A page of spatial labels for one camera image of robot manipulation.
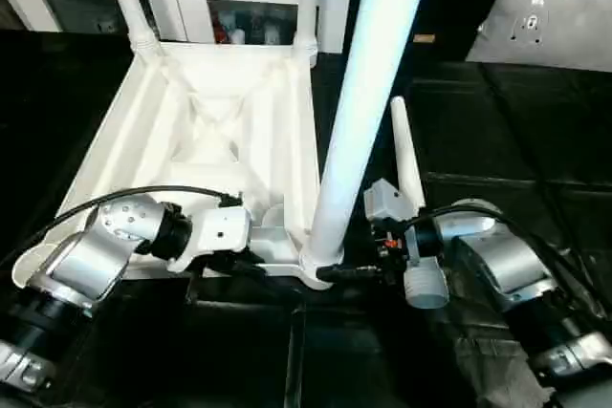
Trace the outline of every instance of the black surface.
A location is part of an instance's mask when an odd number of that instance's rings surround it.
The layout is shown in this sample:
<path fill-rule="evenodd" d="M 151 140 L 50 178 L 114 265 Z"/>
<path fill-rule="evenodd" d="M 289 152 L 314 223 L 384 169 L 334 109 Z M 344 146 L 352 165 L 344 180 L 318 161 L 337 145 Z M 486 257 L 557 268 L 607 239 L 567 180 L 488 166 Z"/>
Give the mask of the black surface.
<path fill-rule="evenodd" d="M 0 43 L 6 251 L 53 215 L 131 53 L 124 40 L 102 36 L 2 33 Z M 329 55 L 313 70 L 321 169 L 342 72 L 341 59 Z M 425 62 L 412 72 L 396 89 L 408 100 L 430 205 L 492 201 L 558 246 L 582 250 L 581 261 L 611 295 L 612 75 Z M 388 116 L 363 186 L 379 177 L 397 181 Z M 368 259 L 366 235 L 359 202 L 349 260 Z M 502 317 L 464 273 L 450 281 L 452 306 L 434 314 L 386 290 L 351 287 L 307 295 L 298 316 L 293 299 L 280 301 L 298 287 L 291 282 L 279 293 L 248 280 L 205 281 L 189 290 L 198 299 L 190 304 L 183 281 L 125 283 L 40 400 L 281 406 L 291 355 L 302 363 L 305 407 L 540 406 L 545 397 Z M 293 392 L 298 386 L 289 384 Z"/>

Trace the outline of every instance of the white cylinder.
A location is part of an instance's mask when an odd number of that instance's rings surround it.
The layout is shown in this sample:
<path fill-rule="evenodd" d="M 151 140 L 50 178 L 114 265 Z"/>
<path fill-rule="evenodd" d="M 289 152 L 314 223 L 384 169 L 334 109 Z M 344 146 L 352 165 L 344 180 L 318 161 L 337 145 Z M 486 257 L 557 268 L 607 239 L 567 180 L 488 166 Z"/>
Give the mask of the white cylinder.
<path fill-rule="evenodd" d="M 130 42 L 134 51 L 159 48 L 155 33 L 149 28 L 139 0 L 119 0 L 123 17 L 129 29 Z"/>
<path fill-rule="evenodd" d="M 264 43 L 266 45 L 280 45 L 280 30 L 278 26 L 275 24 L 266 24 L 264 31 Z"/>
<path fill-rule="evenodd" d="M 361 0 L 338 113 L 302 265 L 341 259 L 361 179 L 398 70 L 419 0 Z"/>
<path fill-rule="evenodd" d="M 234 45 L 244 45 L 246 37 L 247 36 L 242 29 L 234 29 L 229 35 L 229 40 Z"/>
<path fill-rule="evenodd" d="M 298 53 L 310 56 L 311 67 L 317 64 L 317 0 L 299 0 L 294 47 Z"/>
<path fill-rule="evenodd" d="M 404 289 L 405 299 L 413 308 L 437 310 L 448 303 L 447 279 L 436 257 L 422 258 L 417 267 L 408 267 Z"/>
<path fill-rule="evenodd" d="M 408 113 L 404 98 L 391 99 L 391 119 L 393 120 L 393 139 L 395 140 L 395 161 L 398 166 L 398 183 L 402 194 L 410 201 L 414 215 L 425 207 L 425 195 L 421 185 L 421 175 L 417 163 Z"/>

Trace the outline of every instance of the cable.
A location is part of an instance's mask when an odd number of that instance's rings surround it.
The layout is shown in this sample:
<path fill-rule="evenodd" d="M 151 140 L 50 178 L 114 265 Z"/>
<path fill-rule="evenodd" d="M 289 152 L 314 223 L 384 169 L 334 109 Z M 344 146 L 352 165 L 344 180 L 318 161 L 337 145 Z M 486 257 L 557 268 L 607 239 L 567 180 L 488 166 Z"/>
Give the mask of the cable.
<path fill-rule="evenodd" d="M 12 263 L 12 261 L 19 258 L 19 256 L 36 244 L 40 239 L 42 239 L 45 234 L 51 229 L 55 228 L 58 225 L 63 224 L 68 219 L 73 218 L 75 215 L 87 210 L 91 207 L 108 203 L 109 201 L 116 200 L 118 198 L 124 198 L 126 196 L 132 195 L 141 195 L 142 193 L 155 193 L 159 191 L 181 191 L 184 193 L 196 193 L 200 195 L 212 196 L 215 198 L 219 198 L 221 200 L 221 204 L 226 205 L 239 205 L 242 203 L 242 199 L 240 197 L 232 196 L 228 193 L 222 193 L 220 191 L 209 190 L 207 188 L 200 188 L 198 186 L 187 186 L 187 185 L 149 185 L 149 186 L 137 186 L 134 188 L 125 188 L 123 190 L 115 191 L 113 193 L 108 193 L 107 195 L 102 195 L 93 200 L 87 201 L 83 204 L 79 204 L 76 207 L 73 207 L 70 210 L 67 210 L 63 214 L 56 216 L 53 220 L 51 220 L 48 224 L 44 225 L 38 231 L 36 231 L 32 236 L 26 239 L 23 243 L 18 244 L 13 250 L 11 250 L 6 257 L 0 260 L 0 268 L 3 268 L 7 263 Z"/>
<path fill-rule="evenodd" d="M 524 229 L 516 221 L 500 212 L 477 205 L 449 205 L 445 207 L 439 207 L 437 209 L 433 209 L 424 214 L 421 214 L 417 217 L 413 217 L 412 219 L 402 222 L 402 226 L 404 229 L 409 229 L 410 227 L 425 222 L 427 220 L 431 220 L 436 217 L 452 214 L 455 212 L 477 212 L 482 215 L 492 217 L 498 222 L 506 225 L 510 229 L 510 231 L 512 231 L 516 236 L 523 239 L 525 243 L 527 243 L 527 245 L 534 251 L 534 253 L 542 260 L 542 263 L 544 263 L 544 265 L 548 267 L 550 267 L 550 265 L 553 263 L 560 265 L 562 268 L 567 270 L 572 275 L 572 277 L 574 277 L 574 279 L 576 279 L 576 281 L 581 284 L 593 296 L 593 298 L 595 298 L 601 303 L 606 312 L 612 312 L 612 303 L 605 296 L 603 296 L 595 288 L 595 286 L 593 286 L 593 284 L 586 278 L 586 276 L 584 276 L 584 274 L 579 269 L 576 269 L 571 263 L 569 263 L 565 258 L 563 258 L 563 256 L 559 254 L 557 250 L 549 243 L 547 243 L 542 237 L 538 236 L 532 231 Z"/>

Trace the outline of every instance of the white tube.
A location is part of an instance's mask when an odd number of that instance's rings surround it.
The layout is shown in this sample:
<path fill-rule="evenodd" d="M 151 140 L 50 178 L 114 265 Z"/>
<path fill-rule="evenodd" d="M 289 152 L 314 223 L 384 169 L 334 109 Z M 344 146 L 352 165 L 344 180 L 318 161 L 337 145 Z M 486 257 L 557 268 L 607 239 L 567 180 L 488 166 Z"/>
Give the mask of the white tube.
<path fill-rule="evenodd" d="M 413 214 L 417 215 L 425 207 L 425 195 L 421 186 L 419 165 L 414 153 L 408 113 L 404 98 L 391 99 L 391 119 L 393 120 L 393 139 L 395 140 L 395 161 L 398 165 L 398 182 L 400 191 L 410 201 Z"/>
<path fill-rule="evenodd" d="M 306 54 L 311 67 L 317 65 L 317 0 L 299 0 L 297 6 L 297 27 L 295 29 L 294 49 L 296 53 Z"/>
<path fill-rule="evenodd" d="M 161 54 L 161 47 L 155 33 L 149 28 L 139 0 L 119 0 L 123 17 L 129 29 L 132 50 L 145 57 Z"/>
<path fill-rule="evenodd" d="M 312 235 L 300 258 L 310 276 L 341 260 L 342 240 L 418 5 L 419 0 L 361 0 Z"/>

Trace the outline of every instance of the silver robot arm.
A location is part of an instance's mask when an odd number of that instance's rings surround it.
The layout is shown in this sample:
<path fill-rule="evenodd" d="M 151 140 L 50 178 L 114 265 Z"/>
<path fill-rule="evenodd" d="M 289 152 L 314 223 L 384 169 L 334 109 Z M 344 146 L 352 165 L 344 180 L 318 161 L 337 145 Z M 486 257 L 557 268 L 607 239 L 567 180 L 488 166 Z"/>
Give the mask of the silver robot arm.
<path fill-rule="evenodd" d="M 413 215 L 402 194 L 385 181 L 374 183 L 364 201 L 373 234 L 378 235 L 379 258 L 405 260 L 386 266 L 404 269 L 404 291 L 411 306 L 443 307 L 448 289 L 438 262 L 464 265 L 503 314 L 539 382 L 557 389 L 551 406 L 610 406 L 612 346 L 592 318 L 570 308 L 554 275 L 524 239 L 478 211 L 449 212 L 427 225 L 405 229 L 402 222 Z M 500 214 L 481 200 L 454 205 Z"/>
<path fill-rule="evenodd" d="M 180 272 L 198 256 L 245 250 L 250 228 L 249 212 L 238 205 L 188 218 L 175 204 L 138 194 L 94 209 L 0 313 L 0 381 L 33 392 L 52 379 L 133 253 L 150 253 Z"/>

